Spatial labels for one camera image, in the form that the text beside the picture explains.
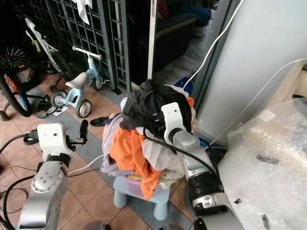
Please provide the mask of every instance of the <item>metal gate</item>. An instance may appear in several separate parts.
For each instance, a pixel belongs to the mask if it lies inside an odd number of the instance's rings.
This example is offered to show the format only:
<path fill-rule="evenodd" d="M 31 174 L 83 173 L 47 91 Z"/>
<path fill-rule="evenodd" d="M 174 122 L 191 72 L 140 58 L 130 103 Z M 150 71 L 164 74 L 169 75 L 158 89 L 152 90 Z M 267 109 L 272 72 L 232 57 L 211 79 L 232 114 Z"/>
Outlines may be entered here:
<path fill-rule="evenodd" d="M 36 22 L 56 31 L 61 46 L 75 45 L 102 55 L 96 64 L 103 78 L 111 80 L 112 89 L 130 92 L 126 0 L 93 0 L 92 9 L 86 6 L 89 25 L 71 0 L 32 0 L 31 4 Z"/>

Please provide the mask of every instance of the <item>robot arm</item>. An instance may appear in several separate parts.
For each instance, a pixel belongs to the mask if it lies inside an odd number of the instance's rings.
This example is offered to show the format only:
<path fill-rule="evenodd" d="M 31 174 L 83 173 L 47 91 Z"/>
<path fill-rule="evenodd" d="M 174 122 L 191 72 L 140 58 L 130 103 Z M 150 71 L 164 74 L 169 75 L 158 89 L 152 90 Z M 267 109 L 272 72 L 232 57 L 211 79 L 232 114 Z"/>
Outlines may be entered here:
<path fill-rule="evenodd" d="M 243 230 L 232 211 L 227 195 L 208 155 L 200 146 L 200 140 L 187 132 L 182 125 L 177 103 L 162 106 L 165 117 L 165 140 L 174 147 L 192 154 L 205 162 L 211 170 L 199 161 L 178 152 L 185 178 L 190 187 L 193 208 L 198 219 L 195 230 Z"/>
<path fill-rule="evenodd" d="M 31 194 L 19 220 L 21 230 L 55 230 L 57 228 L 62 199 L 67 191 L 68 166 L 75 147 L 85 144 L 88 122 L 80 128 L 80 138 L 70 140 L 61 123 L 43 124 L 37 127 L 38 139 L 43 150 L 44 163 L 34 176 Z"/>

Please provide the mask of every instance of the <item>white towel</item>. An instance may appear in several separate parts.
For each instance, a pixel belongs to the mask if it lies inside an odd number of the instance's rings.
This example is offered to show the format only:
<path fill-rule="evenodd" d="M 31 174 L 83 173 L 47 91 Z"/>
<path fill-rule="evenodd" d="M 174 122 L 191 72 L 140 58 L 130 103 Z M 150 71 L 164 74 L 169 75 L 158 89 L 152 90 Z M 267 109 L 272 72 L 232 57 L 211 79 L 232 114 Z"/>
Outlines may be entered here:
<path fill-rule="evenodd" d="M 82 18 L 82 20 L 86 23 L 86 24 L 90 24 L 86 15 L 86 8 L 85 6 L 88 5 L 91 9 L 92 7 L 92 0 L 72 0 L 74 3 L 77 3 L 78 6 L 78 12 L 79 12 L 79 16 Z"/>

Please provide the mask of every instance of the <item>bubble wrap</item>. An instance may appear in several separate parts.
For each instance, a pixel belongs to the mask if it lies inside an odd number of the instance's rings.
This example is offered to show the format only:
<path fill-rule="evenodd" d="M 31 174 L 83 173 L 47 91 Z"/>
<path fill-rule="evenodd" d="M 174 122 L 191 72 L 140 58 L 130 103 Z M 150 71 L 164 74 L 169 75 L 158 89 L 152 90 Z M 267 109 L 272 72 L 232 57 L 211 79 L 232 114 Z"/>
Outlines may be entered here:
<path fill-rule="evenodd" d="M 219 170 L 244 228 L 307 229 L 307 100 L 262 111 L 228 139 Z"/>

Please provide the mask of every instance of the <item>stool leg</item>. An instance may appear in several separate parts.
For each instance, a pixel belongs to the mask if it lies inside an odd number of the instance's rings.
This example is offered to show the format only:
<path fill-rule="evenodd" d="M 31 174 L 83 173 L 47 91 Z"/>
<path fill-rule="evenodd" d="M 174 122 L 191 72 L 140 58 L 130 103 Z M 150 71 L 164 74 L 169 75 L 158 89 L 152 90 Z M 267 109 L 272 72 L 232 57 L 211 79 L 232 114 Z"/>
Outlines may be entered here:
<path fill-rule="evenodd" d="M 153 211 L 153 216 L 157 220 L 165 220 L 167 217 L 167 203 L 156 204 Z"/>
<path fill-rule="evenodd" d="M 125 205 L 127 204 L 127 195 L 115 190 L 113 203 L 115 207 L 119 208 L 125 207 Z"/>

